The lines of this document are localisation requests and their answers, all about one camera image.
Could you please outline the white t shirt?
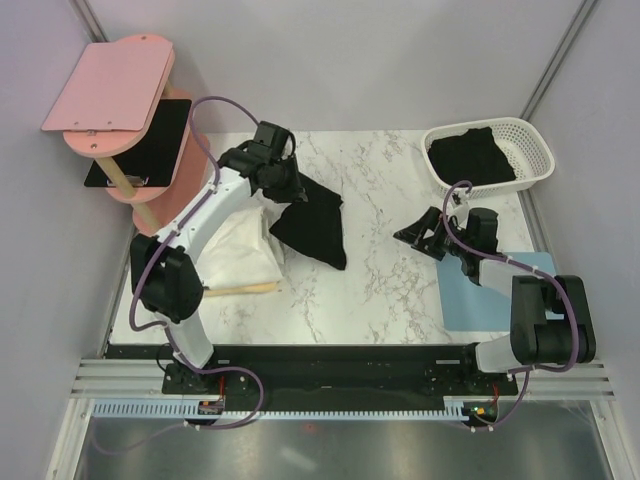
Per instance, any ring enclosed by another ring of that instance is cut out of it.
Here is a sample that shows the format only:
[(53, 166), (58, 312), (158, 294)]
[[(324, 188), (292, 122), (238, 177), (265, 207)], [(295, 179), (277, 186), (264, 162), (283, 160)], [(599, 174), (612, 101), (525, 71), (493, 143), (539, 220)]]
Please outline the white t shirt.
[(264, 207), (234, 212), (207, 242), (196, 262), (203, 285), (218, 291), (278, 283), (284, 255)]

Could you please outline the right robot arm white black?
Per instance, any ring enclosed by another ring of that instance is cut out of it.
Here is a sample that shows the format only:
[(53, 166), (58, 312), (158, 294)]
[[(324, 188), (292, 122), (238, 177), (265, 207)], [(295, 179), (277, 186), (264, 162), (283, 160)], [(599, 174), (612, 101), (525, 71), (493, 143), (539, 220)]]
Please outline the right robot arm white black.
[(499, 252), (498, 226), (498, 213), (490, 209), (446, 217), (431, 207), (393, 234), (436, 261), (458, 258), (471, 283), (509, 300), (509, 333), (473, 345), (474, 359), (458, 368), (460, 386), (473, 394), (489, 387), (494, 373), (565, 372), (592, 362), (597, 350), (583, 280), (551, 275)]

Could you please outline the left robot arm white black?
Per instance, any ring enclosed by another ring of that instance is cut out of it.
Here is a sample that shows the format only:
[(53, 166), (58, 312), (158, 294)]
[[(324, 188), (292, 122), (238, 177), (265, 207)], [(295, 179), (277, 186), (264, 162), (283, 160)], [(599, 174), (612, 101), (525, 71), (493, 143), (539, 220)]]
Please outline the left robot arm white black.
[(258, 191), (275, 203), (307, 200), (294, 133), (266, 121), (251, 139), (221, 155), (214, 178), (174, 220), (152, 236), (136, 235), (130, 244), (129, 325), (136, 332), (163, 328), (174, 355), (187, 366), (185, 382), (198, 393), (215, 389), (220, 371), (208, 362), (214, 347), (199, 316), (204, 286), (196, 263), (225, 220)]

